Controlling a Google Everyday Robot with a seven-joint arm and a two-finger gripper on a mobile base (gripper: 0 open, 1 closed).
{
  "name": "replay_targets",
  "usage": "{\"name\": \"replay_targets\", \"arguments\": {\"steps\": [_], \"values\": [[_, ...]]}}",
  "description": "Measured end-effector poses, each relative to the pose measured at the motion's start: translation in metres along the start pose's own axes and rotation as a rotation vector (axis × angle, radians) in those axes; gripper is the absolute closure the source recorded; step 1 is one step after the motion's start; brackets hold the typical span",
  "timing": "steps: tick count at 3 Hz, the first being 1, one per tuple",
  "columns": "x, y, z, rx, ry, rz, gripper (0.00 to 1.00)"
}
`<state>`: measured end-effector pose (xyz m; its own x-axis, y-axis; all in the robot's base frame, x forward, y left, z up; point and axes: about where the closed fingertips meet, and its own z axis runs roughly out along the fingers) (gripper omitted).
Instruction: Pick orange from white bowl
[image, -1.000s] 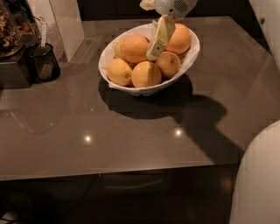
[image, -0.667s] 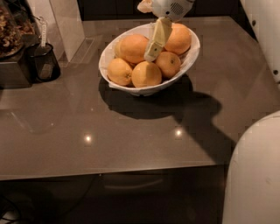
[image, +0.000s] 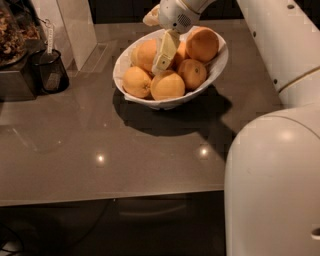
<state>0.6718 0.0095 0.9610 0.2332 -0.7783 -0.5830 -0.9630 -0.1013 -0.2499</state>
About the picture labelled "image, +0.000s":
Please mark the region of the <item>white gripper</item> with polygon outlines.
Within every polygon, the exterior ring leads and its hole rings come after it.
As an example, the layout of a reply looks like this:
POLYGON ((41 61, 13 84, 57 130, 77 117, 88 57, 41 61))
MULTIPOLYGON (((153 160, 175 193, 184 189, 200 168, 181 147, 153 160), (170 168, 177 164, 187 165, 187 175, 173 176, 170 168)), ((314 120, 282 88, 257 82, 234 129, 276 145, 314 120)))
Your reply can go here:
POLYGON ((156 39, 152 73, 160 74, 171 65, 180 45, 180 35, 188 32, 200 18, 200 0, 161 0, 143 18, 147 26, 166 29, 156 39))

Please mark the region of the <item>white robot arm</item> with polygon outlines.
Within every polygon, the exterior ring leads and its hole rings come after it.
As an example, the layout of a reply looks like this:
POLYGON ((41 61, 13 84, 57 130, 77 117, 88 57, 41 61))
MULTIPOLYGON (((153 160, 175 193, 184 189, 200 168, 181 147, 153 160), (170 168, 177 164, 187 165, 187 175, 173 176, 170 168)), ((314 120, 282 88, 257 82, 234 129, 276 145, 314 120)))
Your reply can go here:
POLYGON ((296 0, 236 1, 283 108, 229 149, 226 256, 320 256, 320 30, 296 0))

